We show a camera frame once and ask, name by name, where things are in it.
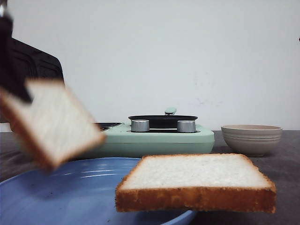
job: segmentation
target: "black tongs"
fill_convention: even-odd
[[[13,18],[5,3],[0,4],[0,86],[27,103],[32,99],[24,85],[25,77],[18,71],[11,52]]]

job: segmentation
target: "dark countertop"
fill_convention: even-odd
[[[221,131],[215,131],[212,153],[231,153]],[[6,180],[35,168],[32,160],[19,151],[20,142],[13,133],[0,133],[0,180]],[[284,131],[280,144],[265,157],[251,157],[260,171],[276,184],[275,214],[251,212],[199,212],[192,225],[295,225],[300,224],[300,131]]]

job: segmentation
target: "beige bowl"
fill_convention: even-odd
[[[226,144],[235,152],[247,156],[263,156],[280,141],[282,128],[264,125],[222,126]]]

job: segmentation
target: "blue plate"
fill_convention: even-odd
[[[187,225],[194,211],[119,213],[115,188],[139,161],[97,158],[64,164],[52,174],[27,172],[0,183],[0,224]]]

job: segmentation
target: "white bread slice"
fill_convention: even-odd
[[[230,210],[275,212],[276,188],[241,154],[143,157],[116,188],[119,212]]]
[[[26,87],[32,104],[1,89],[0,109],[41,167],[53,170],[105,141],[101,129],[63,81],[29,79]]]

